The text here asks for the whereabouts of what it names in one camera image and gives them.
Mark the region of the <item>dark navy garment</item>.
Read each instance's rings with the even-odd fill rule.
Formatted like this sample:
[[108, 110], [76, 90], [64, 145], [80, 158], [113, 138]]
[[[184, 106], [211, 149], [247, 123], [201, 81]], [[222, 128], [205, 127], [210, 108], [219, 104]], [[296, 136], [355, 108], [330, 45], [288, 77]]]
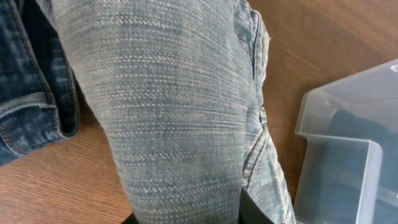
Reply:
[[378, 143], [383, 151], [379, 183], [397, 192], [397, 133], [346, 110], [339, 110], [334, 114], [327, 133], [331, 136], [368, 139]]

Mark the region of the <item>light blue jeans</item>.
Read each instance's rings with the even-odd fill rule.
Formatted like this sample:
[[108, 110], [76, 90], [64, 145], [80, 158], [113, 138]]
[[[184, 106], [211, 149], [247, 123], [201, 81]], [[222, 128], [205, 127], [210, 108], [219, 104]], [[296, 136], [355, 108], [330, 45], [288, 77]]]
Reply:
[[270, 37], [247, 1], [39, 1], [140, 223], [295, 215], [267, 128]]

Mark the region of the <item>dark blue jeans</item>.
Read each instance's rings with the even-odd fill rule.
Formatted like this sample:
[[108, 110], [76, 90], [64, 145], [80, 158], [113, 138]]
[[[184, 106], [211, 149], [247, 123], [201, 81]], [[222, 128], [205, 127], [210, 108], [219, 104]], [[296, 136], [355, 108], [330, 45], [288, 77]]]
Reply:
[[1, 165], [79, 128], [75, 76], [50, 1], [1, 1]]

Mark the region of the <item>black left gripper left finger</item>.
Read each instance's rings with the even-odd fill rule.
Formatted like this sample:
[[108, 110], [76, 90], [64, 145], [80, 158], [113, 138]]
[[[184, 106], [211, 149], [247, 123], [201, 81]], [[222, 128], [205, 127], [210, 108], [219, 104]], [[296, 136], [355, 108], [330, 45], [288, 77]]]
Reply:
[[134, 213], [131, 213], [121, 224], [139, 224]]

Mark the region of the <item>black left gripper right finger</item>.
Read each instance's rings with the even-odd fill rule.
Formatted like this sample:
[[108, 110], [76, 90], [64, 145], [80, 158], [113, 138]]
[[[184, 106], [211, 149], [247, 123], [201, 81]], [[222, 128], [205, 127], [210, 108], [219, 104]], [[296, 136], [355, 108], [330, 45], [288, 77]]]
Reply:
[[241, 189], [239, 199], [238, 224], [274, 224], [266, 217], [259, 207], [254, 203], [248, 193]]

